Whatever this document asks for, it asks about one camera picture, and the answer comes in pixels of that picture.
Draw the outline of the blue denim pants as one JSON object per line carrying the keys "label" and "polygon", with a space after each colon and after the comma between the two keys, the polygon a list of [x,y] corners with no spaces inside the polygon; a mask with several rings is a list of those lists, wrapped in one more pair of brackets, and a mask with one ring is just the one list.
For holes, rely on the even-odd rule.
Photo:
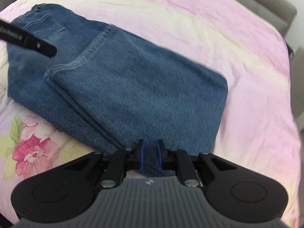
{"label": "blue denim pants", "polygon": [[84,144],[112,154],[146,143],[143,174],[163,176],[167,148],[211,152],[228,86],[220,74],[114,25],[56,4],[12,24],[57,53],[7,45],[8,96]]}

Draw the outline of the pink floral bed sheet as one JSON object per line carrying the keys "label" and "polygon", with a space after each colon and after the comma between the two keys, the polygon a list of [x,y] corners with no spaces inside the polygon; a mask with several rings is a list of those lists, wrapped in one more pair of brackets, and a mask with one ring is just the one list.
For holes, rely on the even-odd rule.
{"label": "pink floral bed sheet", "polygon": [[[224,76],[228,97],[213,151],[280,182],[289,195],[282,220],[299,222],[301,140],[291,109],[290,62],[283,37],[236,0],[17,0],[12,21],[43,4],[115,25]],[[105,146],[98,132],[68,135],[8,97],[1,43],[1,214],[18,221],[10,196],[22,180]]]}

